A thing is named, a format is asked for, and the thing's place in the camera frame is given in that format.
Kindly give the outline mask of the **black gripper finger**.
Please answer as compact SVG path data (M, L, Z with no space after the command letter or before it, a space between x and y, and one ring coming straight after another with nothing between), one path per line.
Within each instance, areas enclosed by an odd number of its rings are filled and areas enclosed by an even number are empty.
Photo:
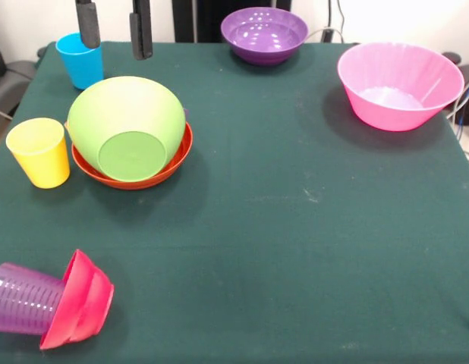
M82 43L88 49L98 48L101 40L96 4L90 0L76 0L75 5Z
M133 0L129 20L134 57L137 60L150 58L153 55L150 1Z

